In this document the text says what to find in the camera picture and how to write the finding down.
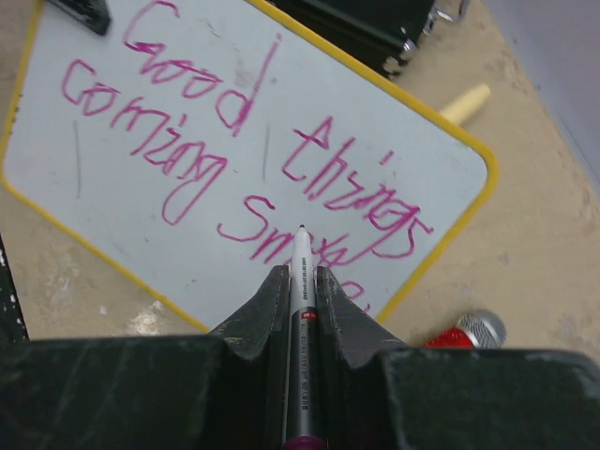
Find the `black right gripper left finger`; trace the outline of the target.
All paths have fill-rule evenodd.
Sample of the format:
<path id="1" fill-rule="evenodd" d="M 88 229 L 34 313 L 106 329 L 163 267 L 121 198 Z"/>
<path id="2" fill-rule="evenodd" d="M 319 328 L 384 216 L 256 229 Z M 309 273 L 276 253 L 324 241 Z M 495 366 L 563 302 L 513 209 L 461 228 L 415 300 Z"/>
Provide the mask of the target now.
<path id="1" fill-rule="evenodd" d="M 205 335 L 62 338 L 1 350 L 5 449 L 278 449 L 286 266 Z"/>

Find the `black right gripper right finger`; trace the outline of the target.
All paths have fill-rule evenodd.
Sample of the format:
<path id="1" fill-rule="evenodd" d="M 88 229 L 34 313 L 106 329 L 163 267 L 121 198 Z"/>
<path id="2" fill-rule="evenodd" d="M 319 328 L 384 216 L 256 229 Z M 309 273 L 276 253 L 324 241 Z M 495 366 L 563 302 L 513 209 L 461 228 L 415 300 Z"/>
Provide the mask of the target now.
<path id="1" fill-rule="evenodd" d="M 409 346 L 316 275 L 333 449 L 595 449 L 599 368 L 578 352 Z"/>

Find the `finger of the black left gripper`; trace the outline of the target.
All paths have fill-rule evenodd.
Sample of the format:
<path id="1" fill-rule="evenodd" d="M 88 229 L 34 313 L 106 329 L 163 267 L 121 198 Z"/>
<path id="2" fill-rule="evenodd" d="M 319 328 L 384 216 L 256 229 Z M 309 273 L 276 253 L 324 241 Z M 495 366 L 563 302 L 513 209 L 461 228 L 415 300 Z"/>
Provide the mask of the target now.
<path id="1" fill-rule="evenodd" d="M 105 0 L 49 0 L 68 16 L 99 36 L 105 36 L 111 25 L 111 14 Z"/>

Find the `white marker pen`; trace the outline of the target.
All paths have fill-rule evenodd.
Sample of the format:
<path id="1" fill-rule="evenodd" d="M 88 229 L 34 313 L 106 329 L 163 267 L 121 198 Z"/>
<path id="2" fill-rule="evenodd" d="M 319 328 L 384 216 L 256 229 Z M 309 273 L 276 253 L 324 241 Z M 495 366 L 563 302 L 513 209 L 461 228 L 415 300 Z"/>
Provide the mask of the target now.
<path id="1" fill-rule="evenodd" d="M 284 449 L 324 449 L 319 392 L 318 309 L 310 235 L 300 226 L 292 241 L 289 283 Z"/>

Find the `yellow framed whiteboard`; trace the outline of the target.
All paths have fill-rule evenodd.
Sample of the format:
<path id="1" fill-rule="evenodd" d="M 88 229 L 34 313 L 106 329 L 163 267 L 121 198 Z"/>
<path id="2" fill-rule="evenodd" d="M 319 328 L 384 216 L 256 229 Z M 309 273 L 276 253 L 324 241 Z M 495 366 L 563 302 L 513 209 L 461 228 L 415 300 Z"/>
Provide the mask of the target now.
<path id="1" fill-rule="evenodd" d="M 202 329 L 299 226 L 384 320 L 495 187 L 481 142 L 264 1 L 109 10 L 101 37 L 37 2 L 2 180 Z"/>

